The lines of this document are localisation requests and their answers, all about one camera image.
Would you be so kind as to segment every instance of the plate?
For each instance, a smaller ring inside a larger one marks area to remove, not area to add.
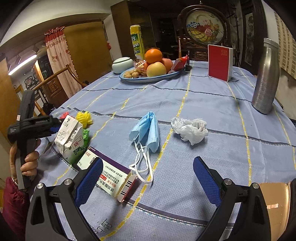
[[[129,79],[129,78],[123,77],[123,75],[124,75],[124,73],[126,71],[121,73],[119,78],[121,78],[122,80],[126,80],[128,82],[131,82],[131,83],[150,83],[150,82],[158,82],[158,81],[165,80],[165,79],[171,79],[171,78],[177,76],[178,74],[180,74],[182,72],[182,69],[179,70],[179,71],[170,73],[170,74],[164,74],[164,75],[155,76],[155,77],[139,77],[139,78],[136,78],[136,79]]]

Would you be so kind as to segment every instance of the hand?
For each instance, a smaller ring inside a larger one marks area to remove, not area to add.
[[[41,143],[41,140],[38,139],[36,141],[35,148],[36,149]],[[10,162],[10,171],[13,180],[17,183],[17,172],[15,169],[15,154],[17,152],[17,143],[15,142],[10,149],[9,153],[9,162]],[[25,164],[21,166],[21,171],[24,176],[30,176],[32,179],[37,175],[37,159],[39,158],[39,153],[37,151],[33,151],[28,154],[25,158]]]

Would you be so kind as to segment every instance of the oval floral panel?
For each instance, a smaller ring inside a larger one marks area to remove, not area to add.
[[[201,44],[216,44],[224,35],[223,24],[213,13],[198,10],[192,12],[186,21],[189,35]]]

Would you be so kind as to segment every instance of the face mask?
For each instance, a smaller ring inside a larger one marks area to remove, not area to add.
[[[148,132],[148,139],[146,141],[146,146],[143,146],[141,144],[141,140],[143,139],[143,137],[147,132]],[[150,162],[149,149],[151,149],[152,152],[156,152],[159,146],[158,122],[155,114],[152,111],[149,111],[145,116],[142,117],[142,119],[130,132],[128,139],[130,141],[133,141],[137,151],[135,163],[129,165],[129,168],[136,172],[138,178],[142,182],[146,184],[151,183],[153,181],[153,172],[152,172],[152,167]],[[141,160],[141,154],[146,160],[147,168],[145,170],[137,169],[137,164]],[[146,181],[140,176],[141,172],[145,172],[148,169],[151,176],[150,181]]]

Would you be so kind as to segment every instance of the yellow aerosol can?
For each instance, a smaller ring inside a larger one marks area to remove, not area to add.
[[[135,56],[138,61],[144,60],[144,45],[140,25],[132,25],[130,32]]]

